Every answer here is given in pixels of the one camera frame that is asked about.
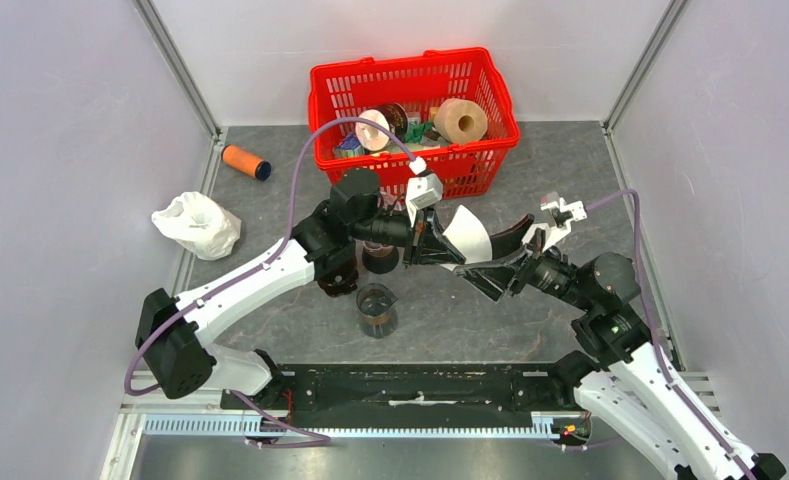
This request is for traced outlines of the white paper coffee filter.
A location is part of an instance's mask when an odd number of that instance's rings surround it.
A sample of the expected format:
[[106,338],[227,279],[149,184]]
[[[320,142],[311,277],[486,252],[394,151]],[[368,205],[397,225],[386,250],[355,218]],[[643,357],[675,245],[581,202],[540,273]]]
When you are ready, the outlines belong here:
[[463,255],[461,265],[493,259],[491,239],[484,224],[463,205],[457,207],[443,235]]

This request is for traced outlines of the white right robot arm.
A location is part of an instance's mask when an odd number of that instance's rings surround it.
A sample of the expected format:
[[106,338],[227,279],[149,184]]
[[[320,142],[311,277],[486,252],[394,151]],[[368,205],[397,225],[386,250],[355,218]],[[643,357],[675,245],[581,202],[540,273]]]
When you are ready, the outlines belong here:
[[489,298],[532,286],[582,311],[572,323],[581,348],[549,370],[549,400],[600,417],[667,479],[783,478],[775,455],[742,442],[702,402],[632,308],[642,293],[633,261],[607,252],[572,264],[555,245],[574,218],[560,219],[526,217],[490,235],[461,207],[444,231],[464,256],[451,271]]

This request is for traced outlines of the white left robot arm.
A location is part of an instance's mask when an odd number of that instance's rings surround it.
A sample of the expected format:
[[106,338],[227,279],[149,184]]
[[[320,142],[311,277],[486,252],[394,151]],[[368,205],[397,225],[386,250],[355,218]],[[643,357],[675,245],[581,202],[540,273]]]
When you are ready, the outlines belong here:
[[378,175],[351,169],[327,199],[302,220],[291,220],[285,236],[260,256],[178,296],[163,288],[151,292],[142,304],[135,346],[155,383],[136,388],[125,382],[126,393],[160,391],[177,400],[208,387],[236,390],[260,408],[274,407],[284,383],[263,355],[218,347],[216,339],[291,290],[318,281],[333,284],[337,276],[353,286],[345,269],[355,261],[360,241],[401,248],[409,264],[463,264],[464,252],[436,223],[442,194],[439,177],[423,168],[407,182],[404,209],[386,208]]

